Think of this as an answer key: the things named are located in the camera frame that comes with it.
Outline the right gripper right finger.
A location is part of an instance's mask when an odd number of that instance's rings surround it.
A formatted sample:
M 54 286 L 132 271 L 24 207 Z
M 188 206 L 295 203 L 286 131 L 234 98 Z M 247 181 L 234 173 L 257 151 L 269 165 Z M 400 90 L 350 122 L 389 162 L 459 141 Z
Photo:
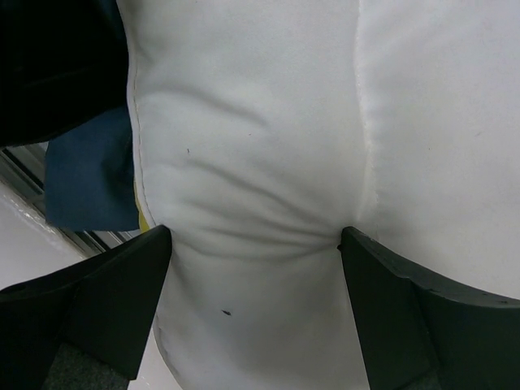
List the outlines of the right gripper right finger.
M 344 277 L 372 389 L 517 389 L 519 301 L 442 276 L 354 227 Z

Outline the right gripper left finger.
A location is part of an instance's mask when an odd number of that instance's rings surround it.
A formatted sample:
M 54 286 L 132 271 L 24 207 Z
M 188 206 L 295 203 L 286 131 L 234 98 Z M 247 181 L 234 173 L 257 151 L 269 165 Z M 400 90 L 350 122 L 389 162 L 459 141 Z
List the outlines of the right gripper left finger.
M 137 378 L 171 258 L 159 226 L 1 291 L 3 389 L 126 389 Z

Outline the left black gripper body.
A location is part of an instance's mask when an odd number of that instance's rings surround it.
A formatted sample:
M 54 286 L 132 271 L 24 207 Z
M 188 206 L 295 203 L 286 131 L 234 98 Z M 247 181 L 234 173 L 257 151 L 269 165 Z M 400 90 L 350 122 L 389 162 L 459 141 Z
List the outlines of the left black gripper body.
M 1 3 L 1 144 L 48 141 L 126 97 L 128 50 L 114 1 Z

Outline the blue cartoon print pillowcase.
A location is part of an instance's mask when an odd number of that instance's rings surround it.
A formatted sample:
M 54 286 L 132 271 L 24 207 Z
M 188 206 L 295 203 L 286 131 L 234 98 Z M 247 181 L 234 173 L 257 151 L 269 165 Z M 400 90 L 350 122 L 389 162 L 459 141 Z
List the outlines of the blue cartoon print pillowcase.
M 133 181 L 131 123 L 119 106 L 49 141 L 46 220 L 74 232 L 135 231 Z

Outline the white pillow yellow edge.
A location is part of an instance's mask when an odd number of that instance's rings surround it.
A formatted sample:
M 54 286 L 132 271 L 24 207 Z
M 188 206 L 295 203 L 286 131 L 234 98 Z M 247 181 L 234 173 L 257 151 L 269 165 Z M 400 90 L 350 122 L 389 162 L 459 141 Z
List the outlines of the white pillow yellow edge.
M 136 198 L 183 389 L 366 389 L 356 227 L 519 295 L 516 1 L 121 1 Z

